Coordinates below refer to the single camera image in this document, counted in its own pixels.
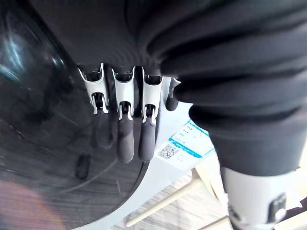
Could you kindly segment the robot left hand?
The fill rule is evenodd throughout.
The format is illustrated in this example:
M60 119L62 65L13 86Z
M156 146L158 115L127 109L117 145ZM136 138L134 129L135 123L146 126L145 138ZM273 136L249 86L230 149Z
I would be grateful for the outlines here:
M208 131L236 230L271 230L307 137L304 0L33 0L82 65L178 77Z

